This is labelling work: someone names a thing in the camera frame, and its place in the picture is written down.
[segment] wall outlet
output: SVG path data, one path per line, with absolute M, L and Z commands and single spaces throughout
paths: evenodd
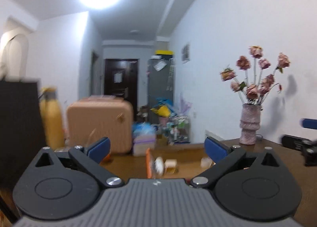
M 223 138 L 219 137 L 218 135 L 214 134 L 213 132 L 209 131 L 209 130 L 205 130 L 205 138 L 207 137 L 212 137 L 217 141 L 224 141 Z

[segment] blue gripper pad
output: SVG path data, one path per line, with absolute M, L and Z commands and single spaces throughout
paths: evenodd
M 87 156 L 100 163 L 110 152 L 110 139 L 104 137 L 87 148 Z
M 302 119 L 302 127 L 306 129 L 317 130 L 317 120 L 315 119 Z
M 205 152 L 215 163 L 218 163 L 231 152 L 231 149 L 221 142 L 208 137 L 205 140 Z

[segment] gray refrigerator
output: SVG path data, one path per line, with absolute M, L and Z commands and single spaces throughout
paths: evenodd
M 174 71 L 172 60 L 164 60 L 166 66 L 161 70 L 156 70 L 155 66 L 160 62 L 159 59 L 148 61 L 148 106 L 149 109 L 158 104 L 156 98 L 161 97 L 173 102 L 174 97 Z M 158 116 L 150 110 L 149 122 L 159 123 Z

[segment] dark brown door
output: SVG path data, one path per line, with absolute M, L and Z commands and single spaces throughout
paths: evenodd
M 104 94 L 129 101 L 137 114 L 138 59 L 105 59 Z

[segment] ribbed gray surface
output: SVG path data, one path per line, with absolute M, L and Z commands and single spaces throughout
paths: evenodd
M 300 227 L 288 218 L 273 223 L 239 219 L 221 209 L 207 190 L 184 180 L 132 179 L 108 189 L 84 214 L 59 222 L 23 217 L 15 227 Z

